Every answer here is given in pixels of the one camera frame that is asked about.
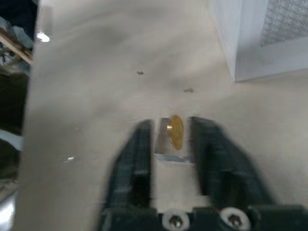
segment screw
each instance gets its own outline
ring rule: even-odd
[[[182,226],[182,224],[183,224],[182,219],[179,216],[176,216],[176,215],[173,215],[170,218],[169,222],[176,229],[180,228]]]
[[[241,221],[241,218],[237,215],[232,214],[228,217],[228,220],[231,222],[232,226],[235,228],[240,227],[243,223]]]

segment mesh panel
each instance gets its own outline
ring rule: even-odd
[[[262,47],[308,36],[308,0],[269,0]]]

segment white cabinet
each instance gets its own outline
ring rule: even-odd
[[[234,81],[308,68],[308,0],[209,0]]]

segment gold coin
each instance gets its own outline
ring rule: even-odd
[[[182,119],[178,115],[173,115],[170,118],[170,123],[167,125],[169,131],[169,138],[172,146],[176,150],[182,148],[184,125]]]

